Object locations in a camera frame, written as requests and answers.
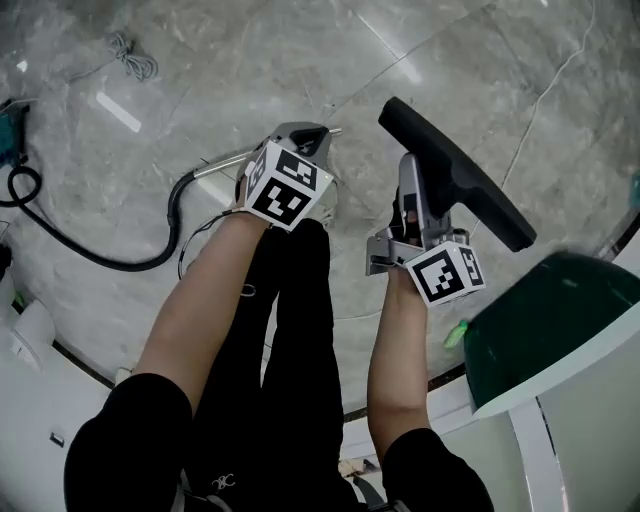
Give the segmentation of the person's right hand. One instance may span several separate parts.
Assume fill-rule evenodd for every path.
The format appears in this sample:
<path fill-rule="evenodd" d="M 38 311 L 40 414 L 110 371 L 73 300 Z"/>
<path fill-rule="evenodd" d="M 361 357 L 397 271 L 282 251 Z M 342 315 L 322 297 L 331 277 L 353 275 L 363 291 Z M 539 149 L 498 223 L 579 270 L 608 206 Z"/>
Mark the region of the person's right hand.
<path fill-rule="evenodd" d="M 396 197 L 393 201 L 393 215 L 389 224 L 392 238 L 399 242 L 423 247 L 419 220 L 417 195 L 403 195 L 397 189 Z"/>

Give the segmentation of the person's black shirt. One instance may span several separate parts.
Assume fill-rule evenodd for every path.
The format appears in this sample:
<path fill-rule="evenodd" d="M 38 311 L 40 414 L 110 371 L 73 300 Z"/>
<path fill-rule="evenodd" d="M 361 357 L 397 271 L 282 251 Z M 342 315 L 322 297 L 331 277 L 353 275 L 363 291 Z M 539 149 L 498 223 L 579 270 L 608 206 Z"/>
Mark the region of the person's black shirt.
<path fill-rule="evenodd" d="M 335 464 L 295 475 L 269 455 L 258 481 L 223 462 L 236 444 L 198 438 L 186 396 L 166 378 L 133 376 L 70 445 L 67 512 L 366 512 Z M 428 428 L 394 441 L 382 477 L 391 512 L 494 512 L 478 474 Z"/>

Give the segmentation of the red and teal vacuum cleaner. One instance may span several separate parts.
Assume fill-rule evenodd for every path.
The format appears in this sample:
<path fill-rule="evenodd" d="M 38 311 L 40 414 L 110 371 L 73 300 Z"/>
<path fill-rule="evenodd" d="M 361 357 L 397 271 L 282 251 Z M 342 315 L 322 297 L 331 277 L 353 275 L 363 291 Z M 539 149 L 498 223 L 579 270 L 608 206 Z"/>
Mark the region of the red and teal vacuum cleaner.
<path fill-rule="evenodd" d="M 11 99 L 0 104 L 0 168 L 15 168 L 28 160 L 25 142 L 25 116 L 28 105 Z"/>

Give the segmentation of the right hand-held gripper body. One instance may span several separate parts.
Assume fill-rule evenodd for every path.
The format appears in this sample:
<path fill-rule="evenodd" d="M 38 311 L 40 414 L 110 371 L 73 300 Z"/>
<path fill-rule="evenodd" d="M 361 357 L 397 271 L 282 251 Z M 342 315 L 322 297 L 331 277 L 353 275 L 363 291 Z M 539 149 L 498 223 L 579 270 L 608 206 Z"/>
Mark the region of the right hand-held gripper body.
<path fill-rule="evenodd" d="M 486 287 L 476 252 L 463 229 L 427 242 L 425 248 L 391 237 L 386 228 L 366 244 L 366 274 L 372 276 L 390 268 L 409 272 L 427 306 L 451 302 Z"/>

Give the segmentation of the white toilet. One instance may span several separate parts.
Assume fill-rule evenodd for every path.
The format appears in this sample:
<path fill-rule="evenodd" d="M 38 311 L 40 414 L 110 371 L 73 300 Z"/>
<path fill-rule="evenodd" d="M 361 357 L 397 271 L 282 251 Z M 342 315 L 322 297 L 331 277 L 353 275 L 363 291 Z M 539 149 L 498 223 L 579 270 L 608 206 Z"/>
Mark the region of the white toilet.
<path fill-rule="evenodd" d="M 52 352 L 55 334 L 54 321 L 39 300 L 21 313 L 10 305 L 0 316 L 0 355 L 40 373 Z"/>

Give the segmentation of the person's left forearm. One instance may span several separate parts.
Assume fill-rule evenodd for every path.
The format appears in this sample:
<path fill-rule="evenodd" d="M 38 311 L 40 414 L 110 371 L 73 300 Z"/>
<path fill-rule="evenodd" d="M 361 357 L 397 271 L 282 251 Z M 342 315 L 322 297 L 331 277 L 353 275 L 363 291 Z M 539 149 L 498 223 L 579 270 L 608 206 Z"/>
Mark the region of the person's left forearm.
<path fill-rule="evenodd" d="M 167 378 L 198 407 L 268 226 L 246 212 L 222 220 L 160 309 L 136 374 Z"/>

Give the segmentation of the green detergent bottle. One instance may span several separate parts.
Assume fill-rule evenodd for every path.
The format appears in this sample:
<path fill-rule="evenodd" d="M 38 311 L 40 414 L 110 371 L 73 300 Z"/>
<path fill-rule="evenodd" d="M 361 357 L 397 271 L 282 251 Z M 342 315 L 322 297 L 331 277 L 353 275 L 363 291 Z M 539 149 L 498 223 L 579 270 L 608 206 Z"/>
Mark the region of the green detergent bottle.
<path fill-rule="evenodd" d="M 464 339 L 468 326 L 469 324 L 467 321 L 461 320 L 446 336 L 443 346 L 446 349 L 455 348 Z"/>

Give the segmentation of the person's black trousers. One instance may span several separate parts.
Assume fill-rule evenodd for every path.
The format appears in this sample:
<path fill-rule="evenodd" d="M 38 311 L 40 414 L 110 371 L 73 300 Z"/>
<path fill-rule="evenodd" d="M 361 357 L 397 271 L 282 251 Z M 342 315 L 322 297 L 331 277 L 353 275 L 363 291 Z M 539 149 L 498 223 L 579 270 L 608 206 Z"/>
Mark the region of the person's black trousers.
<path fill-rule="evenodd" d="M 330 241 L 314 221 L 266 230 L 195 414 L 198 438 L 232 439 L 223 462 L 264 481 L 266 458 L 295 475 L 338 469 L 343 404 L 333 346 Z"/>

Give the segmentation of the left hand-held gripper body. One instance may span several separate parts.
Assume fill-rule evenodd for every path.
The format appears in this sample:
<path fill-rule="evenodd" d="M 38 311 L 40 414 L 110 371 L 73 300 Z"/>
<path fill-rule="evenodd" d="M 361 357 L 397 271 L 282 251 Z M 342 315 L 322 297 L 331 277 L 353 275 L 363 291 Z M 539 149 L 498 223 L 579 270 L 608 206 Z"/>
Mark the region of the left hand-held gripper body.
<path fill-rule="evenodd" d="M 319 200 L 334 176 L 310 156 L 267 141 L 245 166 L 244 208 L 287 231 Z"/>

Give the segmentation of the person's right forearm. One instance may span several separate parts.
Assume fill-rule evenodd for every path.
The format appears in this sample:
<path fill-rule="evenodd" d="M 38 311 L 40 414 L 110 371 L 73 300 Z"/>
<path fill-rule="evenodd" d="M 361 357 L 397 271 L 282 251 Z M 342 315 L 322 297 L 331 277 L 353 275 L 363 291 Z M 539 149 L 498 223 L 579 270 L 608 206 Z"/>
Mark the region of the person's right forearm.
<path fill-rule="evenodd" d="M 410 274 L 390 269 L 367 380 L 368 427 L 380 460 L 403 434 L 429 426 L 427 320 Z"/>

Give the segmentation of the green bathtub with white rim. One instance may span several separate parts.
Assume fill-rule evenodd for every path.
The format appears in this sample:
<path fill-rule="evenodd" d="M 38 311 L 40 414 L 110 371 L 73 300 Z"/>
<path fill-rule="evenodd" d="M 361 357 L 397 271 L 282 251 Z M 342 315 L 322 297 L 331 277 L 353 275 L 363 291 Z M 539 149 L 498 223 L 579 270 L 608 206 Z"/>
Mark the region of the green bathtub with white rim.
<path fill-rule="evenodd" d="M 555 252 L 481 311 L 463 338 L 477 418 L 511 410 L 585 369 L 591 339 L 640 302 L 640 277 Z"/>

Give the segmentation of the person's white shoe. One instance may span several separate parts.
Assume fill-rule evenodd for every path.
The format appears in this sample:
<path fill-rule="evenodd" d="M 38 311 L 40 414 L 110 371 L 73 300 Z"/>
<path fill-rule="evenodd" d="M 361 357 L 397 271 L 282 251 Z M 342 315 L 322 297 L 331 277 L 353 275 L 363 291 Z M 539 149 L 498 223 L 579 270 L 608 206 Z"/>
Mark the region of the person's white shoe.
<path fill-rule="evenodd" d="M 317 222 L 323 229 L 328 230 L 334 224 L 337 205 L 338 185 L 336 181 L 332 181 L 319 200 L 305 214 L 303 221 Z"/>

